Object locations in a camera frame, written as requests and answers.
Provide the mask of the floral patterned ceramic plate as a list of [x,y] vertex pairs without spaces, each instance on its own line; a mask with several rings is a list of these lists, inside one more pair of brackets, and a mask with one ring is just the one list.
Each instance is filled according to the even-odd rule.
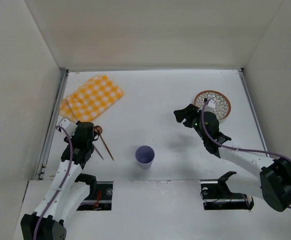
[[202,108],[205,99],[211,99],[215,103],[215,108],[212,112],[216,115],[218,120],[227,118],[231,112],[231,103],[229,99],[222,93],[214,90],[205,90],[197,94],[194,99],[194,105],[198,108]]

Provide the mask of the yellow white checkered cloth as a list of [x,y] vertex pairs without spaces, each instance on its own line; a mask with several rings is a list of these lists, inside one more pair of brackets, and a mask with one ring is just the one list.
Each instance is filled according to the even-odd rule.
[[124,96],[124,91],[106,75],[95,75],[62,99],[59,115],[71,122],[93,122]]

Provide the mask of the lilac plastic cup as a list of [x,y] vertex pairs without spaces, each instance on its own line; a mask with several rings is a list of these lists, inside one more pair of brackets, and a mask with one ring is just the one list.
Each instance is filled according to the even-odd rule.
[[139,167],[148,170],[155,158],[155,151],[147,145],[140,146],[135,152],[135,159]]

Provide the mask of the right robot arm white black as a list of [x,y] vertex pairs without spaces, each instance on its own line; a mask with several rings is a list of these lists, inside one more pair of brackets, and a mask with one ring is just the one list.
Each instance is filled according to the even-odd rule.
[[214,114],[216,103],[206,99],[203,107],[189,104],[173,112],[176,121],[194,129],[205,149],[219,159],[229,161],[256,177],[256,181],[241,179],[229,171],[217,182],[224,194],[240,193],[264,200],[272,209],[291,209],[291,159],[275,152],[241,148],[223,134]]

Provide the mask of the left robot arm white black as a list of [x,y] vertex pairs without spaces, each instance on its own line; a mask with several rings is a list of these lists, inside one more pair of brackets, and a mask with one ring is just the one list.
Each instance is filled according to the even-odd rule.
[[40,204],[32,214],[25,214],[21,219],[25,240],[64,240],[70,217],[97,186],[95,176],[83,173],[95,150],[93,142],[99,138],[94,124],[63,119],[56,129],[64,133],[67,146]]

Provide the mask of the left aluminium side rail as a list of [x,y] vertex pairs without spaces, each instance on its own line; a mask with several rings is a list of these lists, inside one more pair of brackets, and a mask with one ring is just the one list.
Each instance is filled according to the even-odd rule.
[[45,134],[43,146],[42,146],[42,149],[38,158],[38,163],[36,164],[35,172],[32,178],[33,180],[42,180],[41,175],[43,174],[43,169],[45,168],[45,165],[48,162],[48,157],[49,157],[49,153],[50,153],[50,149],[51,149],[51,145],[53,141],[53,135],[54,135],[54,131],[55,131],[55,127],[57,124],[58,115],[60,111],[60,104],[63,99],[63,95],[66,88],[69,70],[66,69],[65,67],[60,67],[59,70],[60,70],[60,79],[58,83],[58,88],[57,88],[55,99],[53,102],[53,108],[51,111],[49,124],[48,124],[48,128]]

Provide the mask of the aluminium side rail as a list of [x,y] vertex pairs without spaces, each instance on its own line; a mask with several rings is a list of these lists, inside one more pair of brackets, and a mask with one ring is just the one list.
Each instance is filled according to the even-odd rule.
[[255,108],[254,108],[254,104],[253,104],[253,101],[252,101],[252,98],[251,98],[251,95],[250,95],[250,92],[249,92],[249,89],[248,89],[248,86],[247,86],[247,83],[246,83],[246,80],[245,80],[244,69],[240,68],[238,70],[238,74],[239,74],[239,77],[240,77],[240,80],[241,80],[245,95],[247,97],[247,100],[248,100],[248,103],[249,103],[249,107],[250,107],[250,110],[252,112],[253,119],[254,119],[254,122],[256,124],[259,137],[260,137],[261,142],[262,142],[262,149],[264,151],[268,151],[267,144],[266,144],[266,141],[265,141],[265,138],[264,138],[264,135],[263,135],[263,132],[262,132],[262,129],[261,129],[261,126],[260,126],[256,111],[255,111]]
[[38,158],[38,163],[36,164],[35,172],[32,178],[33,180],[42,180],[41,175],[43,174],[43,169],[45,168],[45,165],[48,162],[48,157],[49,157],[49,153],[50,153],[50,149],[51,149],[51,145],[53,141],[53,135],[54,135],[54,131],[55,131],[55,127],[57,124],[58,115],[60,111],[60,104],[63,99],[63,95],[66,88],[69,70],[66,69],[65,67],[60,67],[59,70],[60,70],[60,79],[58,83],[58,88],[57,88],[55,99],[53,102],[53,108],[51,111],[49,124],[48,124],[48,128],[45,134],[43,146],[42,146],[42,149]]

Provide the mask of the right aluminium side rail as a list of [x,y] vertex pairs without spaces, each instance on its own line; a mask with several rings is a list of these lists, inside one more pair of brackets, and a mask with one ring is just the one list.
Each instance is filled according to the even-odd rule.
[[248,103],[249,103],[249,107],[250,107],[250,110],[252,112],[253,119],[254,119],[254,122],[256,124],[259,137],[260,137],[261,142],[262,142],[262,149],[264,151],[268,151],[267,144],[266,144],[266,141],[265,141],[265,138],[264,138],[264,135],[263,135],[263,132],[262,132],[262,129],[261,129],[261,126],[260,126],[256,111],[255,111],[255,108],[254,108],[254,104],[253,104],[253,101],[252,101],[252,98],[251,98],[251,95],[250,95],[250,92],[249,92],[249,89],[248,89],[248,86],[247,86],[247,83],[246,83],[246,80],[245,80],[244,69],[240,68],[238,70],[238,74],[239,74],[239,77],[240,77],[240,80],[241,80],[245,95],[247,97],[247,100],[248,100]]

